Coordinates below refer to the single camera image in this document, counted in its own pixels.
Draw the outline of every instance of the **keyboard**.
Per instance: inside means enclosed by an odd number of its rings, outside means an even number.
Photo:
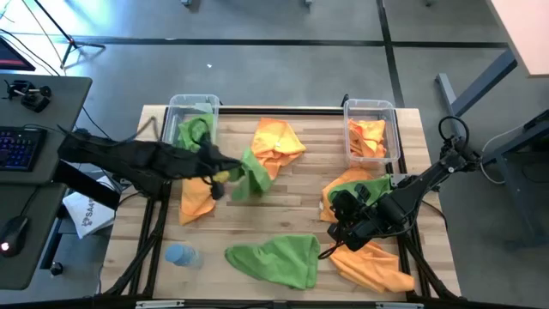
[[[31,172],[46,130],[0,126],[0,171]]]

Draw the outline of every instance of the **water bottle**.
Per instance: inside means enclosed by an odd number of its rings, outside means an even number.
[[[190,245],[170,245],[164,256],[166,261],[177,266],[199,269],[202,267],[202,256],[197,249]]]

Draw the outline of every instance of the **orange cloth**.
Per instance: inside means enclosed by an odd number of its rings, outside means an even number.
[[[184,179],[179,206],[179,224],[187,224],[204,215],[215,206],[215,200],[210,191],[210,185],[201,178]]]
[[[413,277],[398,270],[398,256],[383,251],[373,241],[355,252],[343,245],[329,259],[335,264],[340,276],[361,287],[379,293],[386,290],[400,293],[414,288]]]
[[[251,151],[259,163],[267,168],[268,175],[275,179],[278,170],[305,151],[288,122],[261,118],[251,144]]]
[[[332,203],[328,199],[328,193],[337,185],[342,185],[348,182],[357,180],[370,180],[373,177],[364,169],[353,167],[346,170],[340,177],[332,181],[323,189],[323,210],[320,213],[320,220],[336,223],[334,212],[330,209]]]
[[[351,154],[367,158],[383,158],[387,150],[383,146],[385,120],[356,122],[349,119]]]

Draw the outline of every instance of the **clear plastic bin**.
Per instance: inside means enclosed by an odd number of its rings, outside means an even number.
[[[398,161],[401,157],[401,148],[398,141],[396,127],[395,108],[385,100],[357,100],[350,99],[345,102],[345,150],[347,151],[347,162],[350,167],[375,168],[380,164],[387,164]],[[351,154],[349,144],[348,120],[385,120],[385,131],[383,132],[383,146],[387,149],[384,158],[366,158]]]
[[[215,143],[217,119],[220,113],[220,99],[213,94],[176,94],[170,100],[164,126],[162,141],[178,145],[178,125],[198,115],[214,114],[214,124],[211,130],[212,143]]]

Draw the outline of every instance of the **butcher block tabletop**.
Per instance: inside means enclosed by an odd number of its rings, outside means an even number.
[[[139,127],[154,116],[159,120],[157,125],[160,131],[165,112],[166,106],[144,106]],[[431,162],[419,110],[397,109],[396,114],[407,172],[422,173]],[[229,246],[261,244],[280,234],[313,233],[321,243],[321,251],[328,249],[333,243],[326,233],[329,223],[319,220],[319,202],[322,188],[348,169],[343,116],[222,113],[217,129],[217,145],[221,153],[240,158],[244,150],[251,145],[260,117],[286,120],[307,150],[280,170],[272,188],[263,197],[247,202],[231,201],[231,191],[235,185],[228,184],[226,195],[217,202],[212,212],[185,226],[178,223],[181,181],[173,182],[154,298],[405,300],[404,293],[379,294],[342,278],[329,259],[318,262],[317,285],[307,290],[290,289],[280,284],[258,281],[234,269],[225,260],[224,251]],[[154,140],[152,128],[149,127],[138,138]],[[385,169],[380,167],[371,173],[381,176]],[[121,198],[135,192],[133,187],[130,187],[124,191]],[[440,208],[437,193],[430,192],[424,199]],[[136,254],[146,203],[147,199],[144,197],[132,197],[117,211],[101,272],[103,291],[110,288],[122,275]],[[152,227],[155,221],[156,214],[153,216]],[[454,294],[460,294],[443,218],[433,209],[423,205],[419,211],[418,226],[425,259],[449,290]],[[376,239],[376,242],[385,251],[398,254],[396,238]],[[202,268],[193,270],[168,263],[164,259],[164,253],[172,244],[188,244],[198,249],[204,260]],[[419,292],[418,272],[411,256],[409,259],[412,275],[416,277],[416,291]],[[148,257],[143,264],[138,289],[140,292],[147,280],[149,261]]]

